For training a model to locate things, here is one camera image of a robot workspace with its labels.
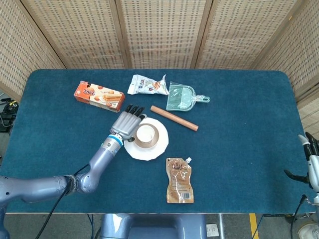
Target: blue tablecloth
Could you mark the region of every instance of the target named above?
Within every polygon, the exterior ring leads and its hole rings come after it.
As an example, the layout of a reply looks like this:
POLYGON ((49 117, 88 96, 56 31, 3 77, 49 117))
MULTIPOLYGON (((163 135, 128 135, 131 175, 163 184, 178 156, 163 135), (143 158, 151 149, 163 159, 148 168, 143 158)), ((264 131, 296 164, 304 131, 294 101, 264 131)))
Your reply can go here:
MULTIPOLYGON (((65 197, 56 212, 68 213, 292 213, 307 185, 289 179, 307 165, 297 135, 303 133, 288 77, 279 71, 235 70, 37 70, 26 84, 1 174, 40 178, 72 174, 88 163, 119 113, 78 102, 80 81, 122 91, 126 105, 167 128, 169 145, 152 161, 132 159, 122 148, 91 195, 65 197), (126 94, 140 74, 190 85, 211 97, 174 114, 197 132, 150 112, 165 109, 167 96, 126 94), (191 157, 194 204, 167 204, 167 157, 191 157)), ((12 202, 8 212, 49 212, 54 201, 12 202)))

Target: yellow floor line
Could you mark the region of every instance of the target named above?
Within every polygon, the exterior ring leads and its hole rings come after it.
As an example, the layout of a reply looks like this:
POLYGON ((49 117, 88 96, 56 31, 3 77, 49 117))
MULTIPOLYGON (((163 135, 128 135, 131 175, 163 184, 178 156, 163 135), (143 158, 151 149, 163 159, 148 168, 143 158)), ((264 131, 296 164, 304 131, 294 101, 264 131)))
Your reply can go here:
MULTIPOLYGON (((249 214, 249 219, 250 219, 251 236, 253 236, 254 233, 255 233, 255 230, 257 228, 256 214, 255 213, 250 213, 249 214)), ((258 231, 256 232, 254 239, 259 239, 258 231)))

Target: green dustpan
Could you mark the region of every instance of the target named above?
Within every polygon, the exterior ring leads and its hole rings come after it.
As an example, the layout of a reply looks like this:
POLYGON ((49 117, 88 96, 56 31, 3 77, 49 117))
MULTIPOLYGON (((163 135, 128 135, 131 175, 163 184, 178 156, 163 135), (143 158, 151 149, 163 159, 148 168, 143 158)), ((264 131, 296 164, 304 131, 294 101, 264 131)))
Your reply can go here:
POLYGON ((166 105, 167 111, 189 111, 196 102, 208 103, 210 97, 196 95, 191 86, 181 85, 171 82, 169 85, 169 95, 166 105))

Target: barcode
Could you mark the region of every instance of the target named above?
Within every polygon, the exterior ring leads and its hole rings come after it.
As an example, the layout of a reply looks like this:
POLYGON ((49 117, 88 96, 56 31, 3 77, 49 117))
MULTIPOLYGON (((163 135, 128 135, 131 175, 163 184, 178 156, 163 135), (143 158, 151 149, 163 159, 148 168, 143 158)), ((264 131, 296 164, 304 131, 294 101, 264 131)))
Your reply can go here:
POLYGON ((182 197, 183 199, 190 199, 190 193, 182 193, 182 194, 181 194, 181 197, 182 197))

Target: wooden rolling pin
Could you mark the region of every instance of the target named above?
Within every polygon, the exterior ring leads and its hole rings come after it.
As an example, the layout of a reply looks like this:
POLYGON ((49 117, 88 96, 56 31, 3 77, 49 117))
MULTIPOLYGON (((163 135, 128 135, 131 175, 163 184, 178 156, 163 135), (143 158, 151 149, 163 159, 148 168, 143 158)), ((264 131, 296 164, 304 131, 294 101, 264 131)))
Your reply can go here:
POLYGON ((175 115, 173 115, 165 110, 162 110, 161 108, 158 108, 156 106, 152 106, 151 111, 153 111, 161 116, 164 116, 165 118, 168 118, 176 123, 179 123, 179 124, 189 128, 189 129, 192 129, 193 131, 197 131, 197 129, 198 129, 197 125, 195 125, 189 121, 186 121, 178 116, 175 116, 175 115))

